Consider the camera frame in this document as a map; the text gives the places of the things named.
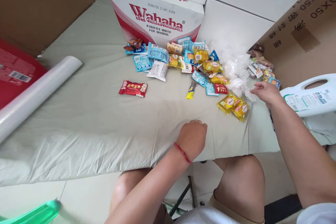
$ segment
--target white plastic jug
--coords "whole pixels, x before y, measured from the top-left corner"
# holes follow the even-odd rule
[[[306,86],[323,80],[327,82],[318,87],[305,89]],[[336,111],[336,73],[313,77],[294,87],[281,90],[280,94],[300,117]]]

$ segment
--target barcode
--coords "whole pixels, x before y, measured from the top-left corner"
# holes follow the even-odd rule
[[[29,82],[31,80],[31,78],[29,76],[24,75],[24,74],[19,73],[19,72],[16,72],[16,71],[11,72],[11,74],[9,76],[13,77],[15,79],[18,79],[20,81],[23,81],[23,82]]]

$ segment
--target plastic wrap roll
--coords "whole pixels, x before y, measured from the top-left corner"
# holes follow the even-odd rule
[[[0,110],[0,143],[30,116],[83,63],[66,56],[29,88]]]

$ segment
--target wahaha box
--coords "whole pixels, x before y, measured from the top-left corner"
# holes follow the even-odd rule
[[[163,48],[187,36],[195,42],[204,17],[203,5],[189,0],[112,0],[112,5],[126,40]]]

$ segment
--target white snack package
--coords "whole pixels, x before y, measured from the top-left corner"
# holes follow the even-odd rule
[[[153,66],[147,77],[153,77],[159,79],[160,81],[166,82],[166,73],[167,73],[168,65],[162,61],[154,60]]]

